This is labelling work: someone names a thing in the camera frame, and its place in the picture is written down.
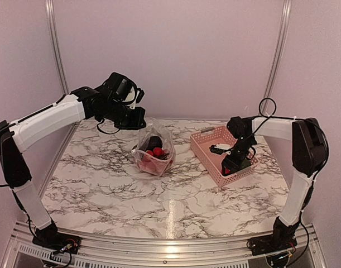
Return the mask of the green bell pepper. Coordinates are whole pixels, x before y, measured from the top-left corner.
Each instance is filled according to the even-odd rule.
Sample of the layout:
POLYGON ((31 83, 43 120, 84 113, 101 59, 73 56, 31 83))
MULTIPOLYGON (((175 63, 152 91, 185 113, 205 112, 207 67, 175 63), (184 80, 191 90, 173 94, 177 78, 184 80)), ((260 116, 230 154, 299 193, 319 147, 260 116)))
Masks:
POLYGON ((241 164, 241 169, 246 169, 251 166, 251 162, 247 159, 244 159, 244 161, 241 164))

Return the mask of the pink red apple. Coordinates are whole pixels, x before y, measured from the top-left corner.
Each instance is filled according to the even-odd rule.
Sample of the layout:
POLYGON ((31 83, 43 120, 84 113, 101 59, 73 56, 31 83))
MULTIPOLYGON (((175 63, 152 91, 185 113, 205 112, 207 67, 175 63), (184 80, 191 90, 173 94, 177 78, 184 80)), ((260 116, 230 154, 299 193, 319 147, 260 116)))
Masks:
POLYGON ((222 167, 222 175, 223 175, 223 176, 228 176, 228 175, 230 175, 230 170, 227 169, 226 167, 222 167))

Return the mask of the pink perforated plastic basket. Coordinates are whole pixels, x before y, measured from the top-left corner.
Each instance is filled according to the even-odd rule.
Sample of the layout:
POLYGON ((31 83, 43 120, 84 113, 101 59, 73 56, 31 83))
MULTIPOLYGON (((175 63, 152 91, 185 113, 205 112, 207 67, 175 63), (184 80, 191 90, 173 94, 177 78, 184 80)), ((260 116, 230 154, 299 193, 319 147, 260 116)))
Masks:
POLYGON ((250 165, 234 174, 222 175, 222 161, 225 154, 215 154, 210 151, 211 145, 223 144, 224 147, 232 147, 236 139, 230 134, 225 125, 205 128, 190 135, 190 148, 195 156, 200 160, 209 175, 219 187, 230 184, 252 173, 260 161, 249 154, 250 165))

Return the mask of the dark purple eggplant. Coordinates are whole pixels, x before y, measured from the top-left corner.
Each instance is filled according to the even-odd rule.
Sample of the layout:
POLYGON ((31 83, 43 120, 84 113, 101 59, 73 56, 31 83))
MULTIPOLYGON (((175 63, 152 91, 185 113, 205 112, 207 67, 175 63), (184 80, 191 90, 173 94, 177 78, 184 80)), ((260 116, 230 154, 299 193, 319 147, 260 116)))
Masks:
POLYGON ((151 150, 153 151, 155 148, 162 148, 163 147, 163 143, 162 143, 162 139, 159 136, 151 136, 149 138, 149 141, 146 145, 145 150, 151 150))

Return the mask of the clear zip top bag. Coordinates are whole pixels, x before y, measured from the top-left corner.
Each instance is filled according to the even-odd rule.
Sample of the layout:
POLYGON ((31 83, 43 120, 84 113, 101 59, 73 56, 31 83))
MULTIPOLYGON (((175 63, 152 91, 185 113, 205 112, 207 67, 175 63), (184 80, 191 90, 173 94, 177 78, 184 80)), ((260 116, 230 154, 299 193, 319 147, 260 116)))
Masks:
POLYGON ((146 123, 147 126, 139 130, 131 160, 141 171, 162 176, 175 161, 172 130, 154 118, 146 119, 146 123))

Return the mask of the red yellow lychee bunch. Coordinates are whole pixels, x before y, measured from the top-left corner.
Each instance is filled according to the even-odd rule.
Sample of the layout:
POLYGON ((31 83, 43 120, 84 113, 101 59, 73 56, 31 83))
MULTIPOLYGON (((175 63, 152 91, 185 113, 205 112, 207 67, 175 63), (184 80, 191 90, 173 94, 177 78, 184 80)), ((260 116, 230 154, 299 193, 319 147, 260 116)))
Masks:
POLYGON ((173 162, 170 157, 170 150, 155 148, 153 151, 148 150, 145 152, 139 168, 143 171, 160 173, 168 169, 173 162))

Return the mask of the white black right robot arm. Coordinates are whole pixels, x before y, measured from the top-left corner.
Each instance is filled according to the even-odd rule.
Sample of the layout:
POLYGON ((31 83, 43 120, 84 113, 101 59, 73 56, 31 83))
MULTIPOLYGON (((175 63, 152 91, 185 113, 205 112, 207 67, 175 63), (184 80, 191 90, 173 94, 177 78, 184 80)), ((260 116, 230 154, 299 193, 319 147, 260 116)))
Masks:
POLYGON ((250 149, 257 143, 256 135, 291 141, 294 171, 290 192, 278 220, 287 228, 296 225, 310 200, 315 177, 329 156, 329 146, 317 120, 274 116, 232 117, 227 123, 227 130, 237 141, 227 150, 221 163, 225 176, 242 169, 250 149))

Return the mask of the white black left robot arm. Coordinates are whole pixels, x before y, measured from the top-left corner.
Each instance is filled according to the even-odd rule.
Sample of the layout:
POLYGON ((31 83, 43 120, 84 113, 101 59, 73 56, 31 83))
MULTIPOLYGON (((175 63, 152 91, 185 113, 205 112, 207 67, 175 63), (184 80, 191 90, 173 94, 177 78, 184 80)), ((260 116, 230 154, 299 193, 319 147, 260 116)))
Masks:
POLYGON ((41 241, 58 248, 62 236, 44 206, 25 158, 54 133, 88 119, 113 123, 117 130, 137 131, 146 127, 145 109, 140 106, 145 91, 132 79, 113 72, 100 86, 74 89, 59 100, 11 122, 0 122, 0 165, 5 185, 23 211, 41 231, 41 241))

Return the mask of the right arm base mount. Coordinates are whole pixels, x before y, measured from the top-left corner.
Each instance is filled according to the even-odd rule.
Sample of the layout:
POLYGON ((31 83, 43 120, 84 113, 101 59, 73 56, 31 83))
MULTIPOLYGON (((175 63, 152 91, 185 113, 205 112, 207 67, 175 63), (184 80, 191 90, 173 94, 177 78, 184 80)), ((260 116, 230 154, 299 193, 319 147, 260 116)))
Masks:
POLYGON ((285 250, 297 245, 295 231, 287 226, 274 227, 271 234, 250 238, 246 246, 253 256, 285 250))

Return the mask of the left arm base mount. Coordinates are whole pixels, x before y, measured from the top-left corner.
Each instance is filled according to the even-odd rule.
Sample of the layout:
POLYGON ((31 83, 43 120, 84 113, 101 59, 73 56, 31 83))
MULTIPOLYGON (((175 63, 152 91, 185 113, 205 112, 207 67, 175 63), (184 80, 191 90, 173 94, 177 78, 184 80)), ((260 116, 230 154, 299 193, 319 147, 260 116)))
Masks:
POLYGON ((70 246, 70 248, 65 250, 68 250, 71 254, 77 254, 79 251, 81 238, 79 236, 59 232, 52 219, 51 223, 43 229, 35 227, 32 235, 32 242, 34 244, 53 249, 58 253, 66 246, 70 246))

